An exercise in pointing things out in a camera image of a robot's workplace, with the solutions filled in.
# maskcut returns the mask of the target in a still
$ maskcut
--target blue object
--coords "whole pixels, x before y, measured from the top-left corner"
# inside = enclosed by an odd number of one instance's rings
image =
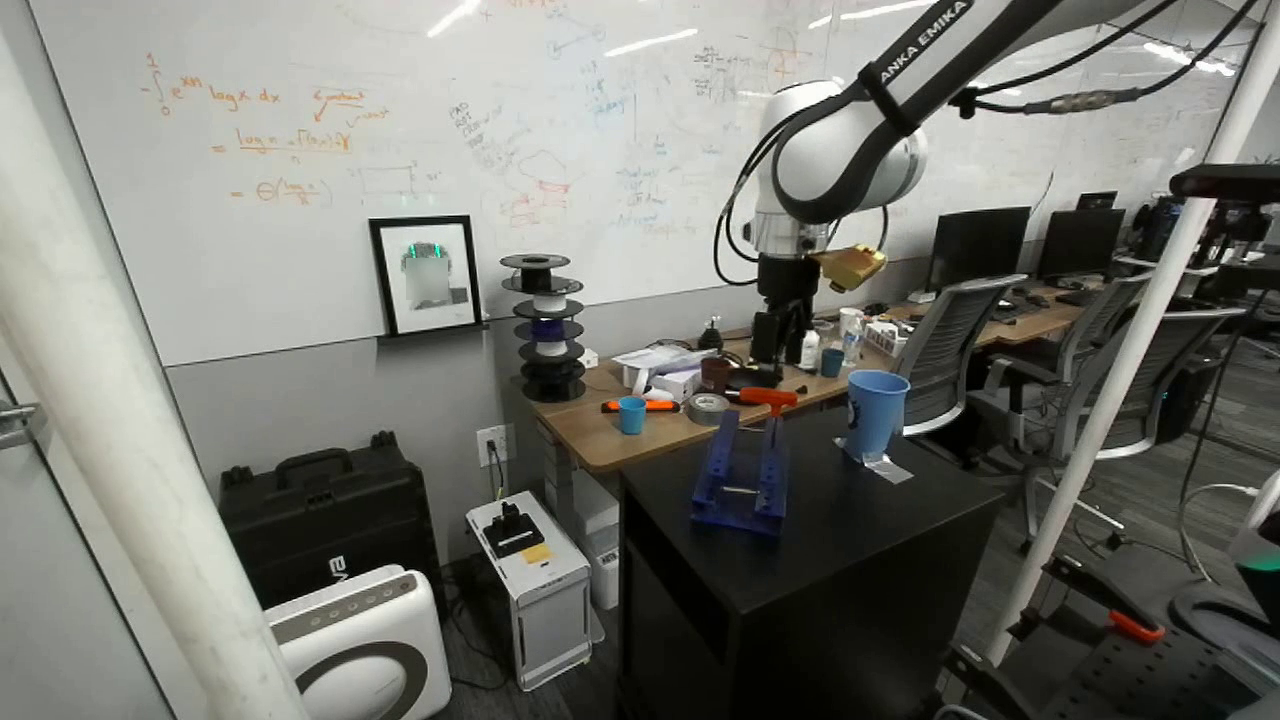
[[[902,427],[906,378],[897,371],[853,371],[845,450],[855,464],[881,458]]]
[[[736,410],[721,415],[721,427],[702,454],[702,476],[690,485],[690,523],[736,529],[750,536],[781,536],[789,517],[789,454],[785,420],[762,423],[759,476],[757,485],[736,476]]]
[[[622,397],[619,407],[614,407],[614,431],[622,435],[638,435],[644,431],[644,397]]]

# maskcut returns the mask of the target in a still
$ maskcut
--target white appliance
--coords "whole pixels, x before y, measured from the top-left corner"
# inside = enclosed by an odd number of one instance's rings
[[[399,720],[448,704],[433,583],[399,565],[268,606],[313,720]]]
[[[483,541],[483,529],[514,505],[537,533],[540,548],[494,555]],[[469,523],[502,583],[508,623],[511,623],[511,658],[525,692],[554,678],[559,671],[592,658],[592,601],[586,601],[586,559],[566,542],[537,494],[514,490],[494,505],[469,510]]]

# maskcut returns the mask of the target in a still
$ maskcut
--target white pillar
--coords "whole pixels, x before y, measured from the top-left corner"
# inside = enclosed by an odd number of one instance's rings
[[[0,35],[0,330],[223,716],[305,716],[161,365]]]
[[[1275,69],[1280,69],[1280,4],[1269,7],[1257,52],[1238,75],[1238,88],[1222,113],[1222,124],[1218,124],[1210,147],[1203,152],[1203,164],[1232,164],[1238,155],[1247,127],[1271,93]],[[1129,323],[1129,334],[1117,352],[1117,365],[1110,365],[1102,389],[1101,389],[1101,398],[1091,402],[1089,423],[1072,449],[1068,472],[1042,510],[1040,536],[1029,548],[1023,566],[1010,583],[1010,597],[998,613],[994,635],[988,642],[991,664],[998,664],[1010,642],[1010,635],[1004,626],[1010,626],[1037,597],[1040,566],[1051,559],[1055,541],[1063,536],[1063,529],[1072,519],[1072,508],[1083,490],[1089,466],[1110,431],[1121,398],[1122,398],[1122,390],[1129,390],[1129,382],[1133,382],[1133,374],[1135,374],[1135,368],[1158,326],[1158,317],[1165,317],[1165,307],[1166,307],[1166,301],[1173,301],[1173,292],[1196,250],[1196,241],[1199,241],[1209,216],[1210,216],[1210,200],[1189,200],[1166,244],[1165,244],[1165,254],[1158,254],[1158,266],[1151,273],[1142,304],[1135,307],[1135,317]]]

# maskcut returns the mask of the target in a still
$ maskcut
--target floor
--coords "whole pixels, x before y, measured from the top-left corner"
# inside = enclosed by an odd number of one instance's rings
[[[1222,390],[1215,398],[1210,423],[1199,443],[1196,472],[1189,489],[1222,485],[1227,490],[1196,490],[1189,505],[1189,536],[1196,541],[1210,575],[1232,578],[1218,548],[1237,536],[1247,494],[1232,489],[1257,489],[1280,466],[1280,348],[1260,341],[1238,341]],[[1117,510],[1129,533],[1121,542],[1107,542],[1107,533],[1091,519],[1076,519],[1060,548],[1107,565],[1117,548],[1140,548],[1165,555],[1173,566],[1185,566],[1177,541],[1177,508],[1185,489],[1185,466],[1196,450],[1199,431],[1165,443],[1140,458],[1097,464],[1089,498]],[[1020,508],[1009,508],[991,533],[978,578],[971,586],[968,613],[955,626],[955,638],[984,646],[994,626],[998,601],[1020,566],[1023,519]],[[586,666],[575,666],[553,678],[540,692],[520,692],[502,664],[491,631],[483,631],[483,613],[451,601],[448,664],[455,695],[443,720],[605,720],[612,716],[612,666],[614,646],[605,638],[592,651]]]

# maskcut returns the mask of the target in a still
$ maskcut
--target black desk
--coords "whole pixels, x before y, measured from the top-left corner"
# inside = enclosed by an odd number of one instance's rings
[[[698,443],[622,476],[622,716],[921,716],[1009,481],[915,443],[882,485],[789,420],[785,541],[686,523]]]

